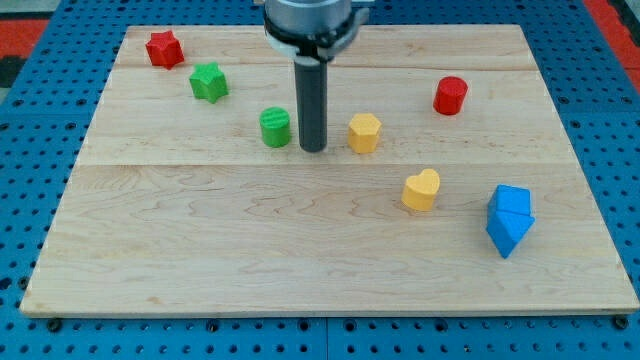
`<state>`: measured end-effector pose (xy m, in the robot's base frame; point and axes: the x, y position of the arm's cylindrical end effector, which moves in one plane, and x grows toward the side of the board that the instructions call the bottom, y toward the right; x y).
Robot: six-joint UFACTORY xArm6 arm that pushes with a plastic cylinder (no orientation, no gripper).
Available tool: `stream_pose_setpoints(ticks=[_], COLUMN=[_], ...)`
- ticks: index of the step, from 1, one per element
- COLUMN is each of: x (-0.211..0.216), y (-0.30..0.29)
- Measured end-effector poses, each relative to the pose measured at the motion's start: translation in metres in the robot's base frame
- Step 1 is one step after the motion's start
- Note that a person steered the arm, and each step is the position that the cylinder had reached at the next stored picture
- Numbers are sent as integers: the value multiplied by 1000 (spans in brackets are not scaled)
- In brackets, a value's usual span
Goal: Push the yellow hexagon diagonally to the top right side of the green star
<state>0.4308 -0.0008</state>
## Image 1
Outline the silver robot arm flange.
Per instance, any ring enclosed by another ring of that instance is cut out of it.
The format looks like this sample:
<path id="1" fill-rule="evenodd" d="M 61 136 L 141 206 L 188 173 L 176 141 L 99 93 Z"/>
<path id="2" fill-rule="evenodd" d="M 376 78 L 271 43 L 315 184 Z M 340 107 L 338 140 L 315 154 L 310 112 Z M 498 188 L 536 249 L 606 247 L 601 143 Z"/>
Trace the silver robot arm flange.
<path id="1" fill-rule="evenodd" d="M 369 8 L 354 8 L 351 0 L 265 0 L 264 31 L 275 51 L 315 66 L 348 48 L 369 14 Z"/>

